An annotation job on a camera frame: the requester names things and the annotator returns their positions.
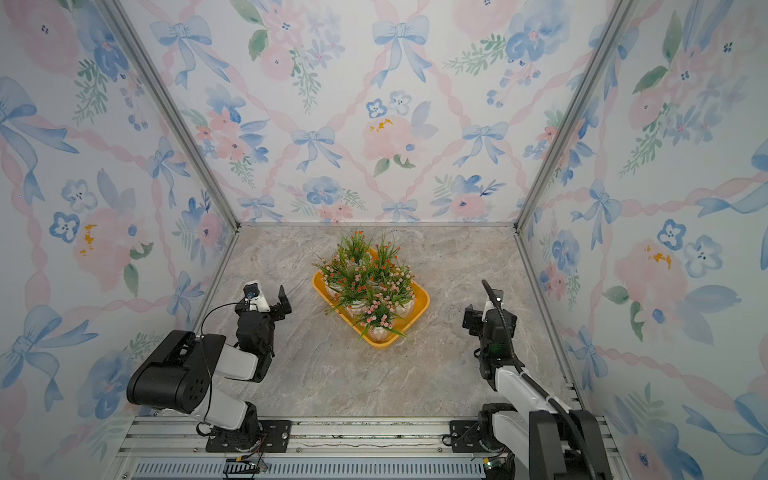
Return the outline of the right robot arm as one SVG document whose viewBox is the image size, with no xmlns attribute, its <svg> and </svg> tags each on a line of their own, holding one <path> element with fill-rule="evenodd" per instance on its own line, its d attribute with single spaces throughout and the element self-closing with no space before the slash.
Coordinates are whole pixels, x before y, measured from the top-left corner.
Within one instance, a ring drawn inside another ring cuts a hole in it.
<svg viewBox="0 0 768 480">
<path fill-rule="evenodd" d="M 502 395 L 475 421 L 452 421 L 443 443 L 454 453 L 488 453 L 493 478 L 512 478 L 517 466 L 530 479 L 610 479 L 603 435 L 590 412 L 570 407 L 548 392 L 514 351 L 517 317 L 489 302 L 468 306 L 462 327 L 480 341 L 474 357 L 481 377 Z"/>
</svg>

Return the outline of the yellow plastic storage tray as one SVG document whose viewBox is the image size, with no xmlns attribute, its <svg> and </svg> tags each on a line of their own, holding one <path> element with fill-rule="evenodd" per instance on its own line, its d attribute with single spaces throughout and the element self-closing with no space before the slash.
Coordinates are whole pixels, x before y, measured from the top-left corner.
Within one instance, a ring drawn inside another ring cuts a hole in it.
<svg viewBox="0 0 768 480">
<path fill-rule="evenodd" d="M 390 244 L 342 247 L 316 265 L 312 285 L 326 303 L 370 346 L 386 349 L 426 312 L 430 297 Z"/>
</svg>

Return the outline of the small red flower pot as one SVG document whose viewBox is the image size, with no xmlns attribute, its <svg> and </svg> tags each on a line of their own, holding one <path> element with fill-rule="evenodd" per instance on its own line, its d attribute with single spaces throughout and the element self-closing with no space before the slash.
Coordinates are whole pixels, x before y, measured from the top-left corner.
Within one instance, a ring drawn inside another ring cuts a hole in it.
<svg viewBox="0 0 768 480">
<path fill-rule="evenodd" d="M 344 268 L 366 267 L 372 261 L 370 241 L 363 231 L 343 236 L 338 246 L 338 258 Z"/>
</svg>

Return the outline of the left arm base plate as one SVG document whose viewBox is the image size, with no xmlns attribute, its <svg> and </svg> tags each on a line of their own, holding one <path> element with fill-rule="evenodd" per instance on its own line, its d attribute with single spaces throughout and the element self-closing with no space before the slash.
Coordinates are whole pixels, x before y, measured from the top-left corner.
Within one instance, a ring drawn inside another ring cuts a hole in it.
<svg viewBox="0 0 768 480">
<path fill-rule="evenodd" d="M 237 430 L 213 427 L 207 453 L 286 453 L 293 423 L 290 420 L 245 421 Z"/>
</svg>

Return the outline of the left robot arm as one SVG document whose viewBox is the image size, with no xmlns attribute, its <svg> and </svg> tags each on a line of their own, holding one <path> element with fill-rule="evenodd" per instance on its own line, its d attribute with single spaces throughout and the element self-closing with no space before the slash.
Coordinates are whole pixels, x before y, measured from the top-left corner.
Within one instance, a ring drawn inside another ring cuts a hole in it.
<svg viewBox="0 0 768 480">
<path fill-rule="evenodd" d="M 252 452 L 277 441 L 275 430 L 259 420 L 257 407 L 218 389 L 214 377 L 262 382 L 275 357 L 276 323 L 292 313 L 292 306 L 283 287 L 270 304 L 256 282 L 246 284 L 243 298 L 232 306 L 237 315 L 233 345 L 221 334 L 173 330 L 133 373 L 126 390 L 134 405 L 195 419 L 211 453 Z"/>
</svg>

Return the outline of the large pink flower pot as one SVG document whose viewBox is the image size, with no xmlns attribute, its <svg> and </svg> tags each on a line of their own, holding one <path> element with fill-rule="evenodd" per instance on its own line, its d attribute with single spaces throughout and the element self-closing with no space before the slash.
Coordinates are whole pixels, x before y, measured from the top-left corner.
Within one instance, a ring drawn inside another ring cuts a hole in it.
<svg viewBox="0 0 768 480">
<path fill-rule="evenodd" d="M 395 304 L 386 298 L 376 297 L 364 304 L 363 310 L 356 316 L 355 323 L 362 328 L 362 336 L 375 343 L 384 343 L 403 335 L 396 328 L 398 319 Z"/>
</svg>

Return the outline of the large red flower pot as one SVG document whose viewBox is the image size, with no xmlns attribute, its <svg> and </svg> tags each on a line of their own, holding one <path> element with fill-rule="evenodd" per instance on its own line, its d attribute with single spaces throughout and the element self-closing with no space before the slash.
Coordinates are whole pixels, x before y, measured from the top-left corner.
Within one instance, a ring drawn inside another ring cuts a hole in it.
<svg viewBox="0 0 768 480">
<path fill-rule="evenodd" d="M 399 252 L 401 247 L 393 240 L 383 238 L 374 246 L 373 267 L 374 271 L 380 275 L 391 274 L 398 266 Z"/>
</svg>

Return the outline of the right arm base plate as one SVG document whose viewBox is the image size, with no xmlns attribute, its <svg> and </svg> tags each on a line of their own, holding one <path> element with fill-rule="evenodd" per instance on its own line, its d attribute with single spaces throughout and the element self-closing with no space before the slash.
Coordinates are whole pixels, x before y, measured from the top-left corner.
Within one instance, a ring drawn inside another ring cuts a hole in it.
<svg viewBox="0 0 768 480">
<path fill-rule="evenodd" d="M 491 453 L 502 446 L 493 439 L 486 421 L 451 420 L 449 433 L 442 437 L 453 453 Z"/>
</svg>

